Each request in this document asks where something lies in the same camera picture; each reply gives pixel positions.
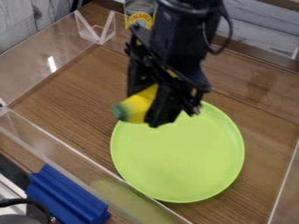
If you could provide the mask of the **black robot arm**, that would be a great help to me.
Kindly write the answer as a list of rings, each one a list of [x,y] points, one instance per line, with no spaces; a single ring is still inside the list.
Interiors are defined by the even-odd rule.
[[[210,41],[225,16],[222,0],[157,0],[152,28],[129,27],[126,98],[113,107],[120,121],[156,128],[181,112],[200,113],[210,91],[201,61],[217,53]]]

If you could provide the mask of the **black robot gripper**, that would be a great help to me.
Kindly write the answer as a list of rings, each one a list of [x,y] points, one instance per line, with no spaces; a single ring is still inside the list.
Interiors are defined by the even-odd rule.
[[[130,96],[157,85],[144,119],[150,128],[157,128],[173,123],[182,111],[188,116],[200,113],[201,98],[210,91],[210,84],[201,71],[198,57],[182,54],[165,58],[164,47],[154,52],[154,44],[149,40],[153,33],[137,24],[129,30],[125,93]]]

